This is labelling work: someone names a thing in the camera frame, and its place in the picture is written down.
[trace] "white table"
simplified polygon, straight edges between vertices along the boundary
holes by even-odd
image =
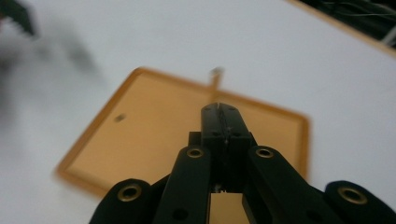
[[[0,223],[87,223],[99,200],[53,170],[147,65],[305,113],[310,184],[396,208],[396,60],[285,1],[28,1],[41,36],[0,33]]]

